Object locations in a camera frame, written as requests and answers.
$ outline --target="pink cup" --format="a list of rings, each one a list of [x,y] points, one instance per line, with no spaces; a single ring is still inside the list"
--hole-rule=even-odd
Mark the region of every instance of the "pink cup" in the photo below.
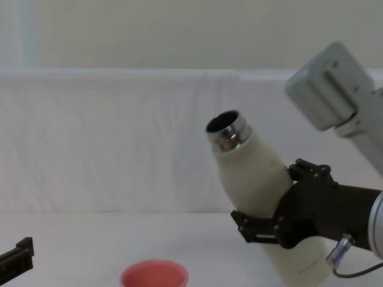
[[[187,270],[169,260],[148,260],[130,266],[121,275],[121,287],[186,287]]]

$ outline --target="white table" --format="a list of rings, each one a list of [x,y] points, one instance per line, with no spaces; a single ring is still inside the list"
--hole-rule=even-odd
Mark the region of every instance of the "white table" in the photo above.
[[[166,258],[184,265],[188,287],[277,287],[257,244],[246,244],[226,213],[2,213],[0,251],[34,238],[34,269],[6,286],[112,287],[129,265]],[[377,263],[352,248],[342,271]],[[323,286],[381,286],[383,270],[358,279],[331,275]]]

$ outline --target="cable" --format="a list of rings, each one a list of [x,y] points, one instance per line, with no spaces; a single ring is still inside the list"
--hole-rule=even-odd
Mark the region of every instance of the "cable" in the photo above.
[[[338,277],[338,278],[344,278],[344,279],[349,279],[349,278],[355,278],[355,277],[359,277],[359,276],[363,276],[363,275],[366,275],[372,271],[375,271],[376,269],[379,269],[383,267],[383,262],[382,263],[379,263],[377,265],[374,265],[370,268],[367,268],[363,271],[359,271],[359,272],[356,272],[356,273],[351,273],[351,274],[339,274],[336,269],[333,269],[333,274]]]

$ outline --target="wall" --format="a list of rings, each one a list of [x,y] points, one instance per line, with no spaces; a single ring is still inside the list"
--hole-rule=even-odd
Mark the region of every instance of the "wall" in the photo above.
[[[22,63],[17,0],[0,1],[0,67],[18,67]]]
[[[383,67],[380,0],[19,0],[23,58],[55,68],[298,68],[334,40]]]

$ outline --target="white fabric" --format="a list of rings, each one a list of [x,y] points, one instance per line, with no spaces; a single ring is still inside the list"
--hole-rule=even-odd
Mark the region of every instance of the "white fabric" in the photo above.
[[[314,130],[283,95],[292,72],[0,71],[0,211],[230,210],[204,134],[227,109],[286,165],[302,157],[381,188],[351,143]]]

